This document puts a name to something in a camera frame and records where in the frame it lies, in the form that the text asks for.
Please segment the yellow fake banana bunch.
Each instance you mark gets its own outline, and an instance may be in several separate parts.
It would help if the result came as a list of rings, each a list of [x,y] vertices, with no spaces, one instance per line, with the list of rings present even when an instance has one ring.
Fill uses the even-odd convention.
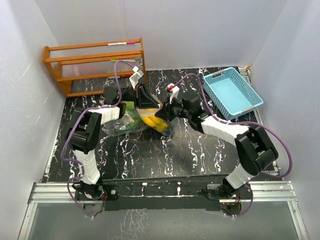
[[[154,128],[158,132],[164,132],[168,128],[168,124],[161,118],[155,116],[143,116],[142,121],[148,126]]]

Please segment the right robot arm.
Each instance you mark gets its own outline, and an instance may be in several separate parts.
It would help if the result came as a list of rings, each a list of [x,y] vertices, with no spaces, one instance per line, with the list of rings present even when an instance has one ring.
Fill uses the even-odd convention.
[[[239,164],[222,180],[222,183],[201,190],[206,198],[233,199],[241,192],[241,187],[279,157],[273,142],[266,131],[257,125],[224,124],[216,120],[208,111],[201,108],[200,98],[167,100],[155,114],[167,122],[174,118],[186,119],[197,132],[216,136],[232,145],[237,150]]]

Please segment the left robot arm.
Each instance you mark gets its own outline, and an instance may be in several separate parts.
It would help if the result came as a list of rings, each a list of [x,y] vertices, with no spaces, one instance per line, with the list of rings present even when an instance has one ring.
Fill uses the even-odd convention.
[[[143,83],[121,89],[107,86],[103,90],[103,97],[103,106],[76,108],[65,135],[80,171],[79,186],[72,187],[93,200],[99,199],[104,189],[95,156],[101,125],[121,119],[125,115],[126,102],[132,102],[138,110],[158,111],[162,107],[160,100],[149,93]]]

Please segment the clear zip bag red seal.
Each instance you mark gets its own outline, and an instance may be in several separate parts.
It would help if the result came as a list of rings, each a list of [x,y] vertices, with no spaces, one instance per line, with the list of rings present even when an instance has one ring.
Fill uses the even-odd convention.
[[[172,137],[175,134],[174,125],[171,122],[163,120],[156,116],[160,108],[138,108],[135,110],[139,114],[141,120],[149,127],[161,133],[164,136]]]

